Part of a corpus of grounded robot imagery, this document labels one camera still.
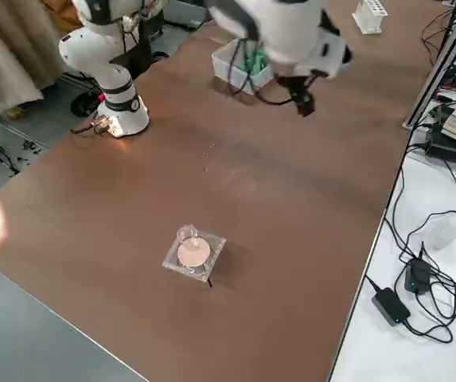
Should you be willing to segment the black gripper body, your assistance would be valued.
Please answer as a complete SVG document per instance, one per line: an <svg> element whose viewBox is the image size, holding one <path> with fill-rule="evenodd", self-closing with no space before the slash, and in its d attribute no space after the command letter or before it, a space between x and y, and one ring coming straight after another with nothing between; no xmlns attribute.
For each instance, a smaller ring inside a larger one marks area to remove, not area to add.
<svg viewBox="0 0 456 382"><path fill-rule="evenodd" d="M285 88L290 96L290 101L302 104L312 100L309 86L314 82L315 75L308 76L277 76L278 84Z"/></svg>

